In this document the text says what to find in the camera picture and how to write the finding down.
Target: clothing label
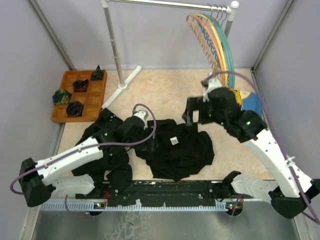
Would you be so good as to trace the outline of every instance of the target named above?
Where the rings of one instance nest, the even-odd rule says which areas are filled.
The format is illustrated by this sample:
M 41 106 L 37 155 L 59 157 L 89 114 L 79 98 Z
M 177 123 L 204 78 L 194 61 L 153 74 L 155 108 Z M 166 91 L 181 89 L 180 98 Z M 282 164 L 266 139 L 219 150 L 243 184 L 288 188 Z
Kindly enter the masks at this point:
M 176 145 L 176 144 L 178 144 L 178 143 L 179 143 L 178 138 L 177 138 L 176 136 L 175 136 L 175 137 L 170 138 L 170 141 L 171 141 L 171 144 L 172 144 L 172 145 Z

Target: black cloth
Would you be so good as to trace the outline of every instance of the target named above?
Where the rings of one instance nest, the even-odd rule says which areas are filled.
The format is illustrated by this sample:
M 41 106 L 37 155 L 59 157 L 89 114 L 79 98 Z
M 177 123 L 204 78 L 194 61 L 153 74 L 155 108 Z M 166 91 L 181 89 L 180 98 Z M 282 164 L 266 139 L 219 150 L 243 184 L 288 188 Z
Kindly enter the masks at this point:
M 147 122 L 150 131 L 153 121 Z M 177 138 L 173 144 L 171 138 Z M 214 159 L 213 144 L 207 132 L 198 132 L 198 125 L 177 124 L 173 119 L 157 120 L 155 138 L 158 147 L 153 152 L 135 150 L 137 157 L 146 160 L 153 177 L 175 181 L 198 174 Z
M 80 144 L 86 139 L 94 136 L 99 143 L 102 142 L 104 133 L 108 132 L 106 142 L 121 142 L 113 135 L 113 130 L 116 130 L 123 121 L 113 114 L 108 109 L 104 109 L 98 120 L 91 124 L 83 133 L 81 139 L 76 144 Z M 132 181 L 132 168 L 129 165 L 129 155 L 126 150 L 120 146 L 106 146 L 100 147 L 103 151 L 103 157 L 88 162 L 74 170 L 72 173 L 74 176 L 81 176 L 88 174 L 92 177 L 98 177 L 97 179 L 104 179 L 106 171 L 111 171 L 107 178 L 110 184 L 116 188 L 119 192 L 126 189 Z

